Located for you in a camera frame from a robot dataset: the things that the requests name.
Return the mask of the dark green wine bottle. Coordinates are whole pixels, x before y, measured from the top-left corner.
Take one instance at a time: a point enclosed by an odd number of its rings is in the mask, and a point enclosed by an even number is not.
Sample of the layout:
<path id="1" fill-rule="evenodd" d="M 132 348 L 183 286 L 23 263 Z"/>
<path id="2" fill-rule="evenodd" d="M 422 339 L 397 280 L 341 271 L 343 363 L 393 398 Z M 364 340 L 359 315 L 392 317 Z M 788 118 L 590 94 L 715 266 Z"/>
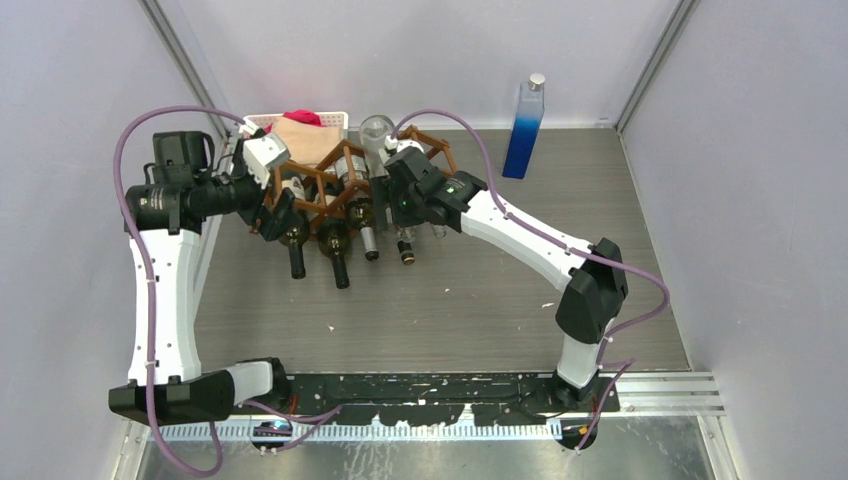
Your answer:
<path id="1" fill-rule="evenodd" d="M 305 214 L 295 206 L 295 192 L 284 187 L 277 202 L 282 208 L 281 234 L 278 241 L 288 249 L 290 273 L 293 279 L 306 277 L 303 245 L 309 238 L 308 221 Z"/>

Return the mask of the brown wooden wine rack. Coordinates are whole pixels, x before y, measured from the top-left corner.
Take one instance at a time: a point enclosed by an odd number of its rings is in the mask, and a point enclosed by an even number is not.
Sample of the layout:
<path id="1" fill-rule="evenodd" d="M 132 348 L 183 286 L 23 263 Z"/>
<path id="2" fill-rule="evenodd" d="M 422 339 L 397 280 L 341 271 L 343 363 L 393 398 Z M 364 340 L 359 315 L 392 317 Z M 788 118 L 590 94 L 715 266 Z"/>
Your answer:
<path id="1" fill-rule="evenodd" d="M 329 214 L 338 218 L 346 216 L 346 203 L 353 195 L 354 189 L 352 186 L 345 188 L 335 173 L 334 163 L 339 158 L 347 160 L 348 167 L 351 169 L 351 181 L 355 185 L 360 185 L 371 196 L 369 180 L 372 177 L 365 163 L 365 153 L 362 146 L 361 144 L 359 146 L 353 144 L 345 137 L 315 168 L 302 166 L 290 160 L 280 166 L 282 170 L 291 170 L 307 176 L 307 179 L 303 181 L 303 186 L 308 187 L 305 195 L 301 193 L 301 197 L 295 192 L 297 196 L 295 206 L 299 210 L 315 215 Z M 275 193 L 274 187 L 268 187 L 265 202 L 269 208 L 274 208 L 282 192 Z M 314 219 L 310 222 L 310 228 L 315 231 L 320 223 L 321 220 Z"/>

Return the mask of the blue square glass bottle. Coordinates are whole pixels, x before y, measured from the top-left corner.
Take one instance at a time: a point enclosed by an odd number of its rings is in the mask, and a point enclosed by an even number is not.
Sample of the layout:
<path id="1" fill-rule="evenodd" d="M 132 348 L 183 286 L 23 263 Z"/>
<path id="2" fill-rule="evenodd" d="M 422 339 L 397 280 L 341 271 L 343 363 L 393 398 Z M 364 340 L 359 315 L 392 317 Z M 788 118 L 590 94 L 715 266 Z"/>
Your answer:
<path id="1" fill-rule="evenodd" d="M 533 73 L 521 84 L 502 176 L 523 179 L 543 120 L 546 77 Z"/>

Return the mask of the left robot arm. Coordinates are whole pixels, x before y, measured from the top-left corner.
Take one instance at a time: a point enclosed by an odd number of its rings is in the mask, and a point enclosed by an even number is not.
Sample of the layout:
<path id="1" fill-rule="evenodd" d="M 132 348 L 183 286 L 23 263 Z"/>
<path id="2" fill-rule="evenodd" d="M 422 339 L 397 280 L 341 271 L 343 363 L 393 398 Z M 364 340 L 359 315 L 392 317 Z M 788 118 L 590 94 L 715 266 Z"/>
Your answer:
<path id="1" fill-rule="evenodd" d="M 280 206 L 264 199 L 274 168 L 290 157 L 275 134 L 257 131 L 240 139 L 232 170 L 217 174 L 214 145 L 201 131 L 156 133 L 146 182 L 125 200 L 140 237 L 130 241 L 136 264 L 135 351 L 128 382 L 110 390 L 109 409 L 144 425 L 154 412 L 160 426 L 221 421 L 245 400 L 269 413 L 285 409 L 292 388 L 281 361 L 266 357 L 204 372 L 194 323 L 199 294 L 195 275 L 204 221 L 238 214 L 267 241 L 278 239 L 293 219 L 294 196 Z"/>

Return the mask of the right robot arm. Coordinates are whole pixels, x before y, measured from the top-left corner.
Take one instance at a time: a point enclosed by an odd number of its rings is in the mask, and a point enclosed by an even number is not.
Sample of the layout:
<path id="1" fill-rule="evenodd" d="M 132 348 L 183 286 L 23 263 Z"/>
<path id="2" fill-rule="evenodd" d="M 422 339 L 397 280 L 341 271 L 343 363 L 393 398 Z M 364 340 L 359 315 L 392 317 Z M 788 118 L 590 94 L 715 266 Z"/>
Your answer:
<path id="1" fill-rule="evenodd" d="M 624 273 L 608 264 L 621 260 L 619 246 L 607 238 L 590 243 L 534 218 L 516 220 L 517 208 L 483 180 L 466 171 L 445 175 L 411 141 L 381 149 L 379 158 L 397 228 L 429 223 L 485 241 L 560 292 L 555 321 L 564 340 L 554 391 L 565 409 L 582 409 L 594 396 L 603 335 L 628 295 Z"/>

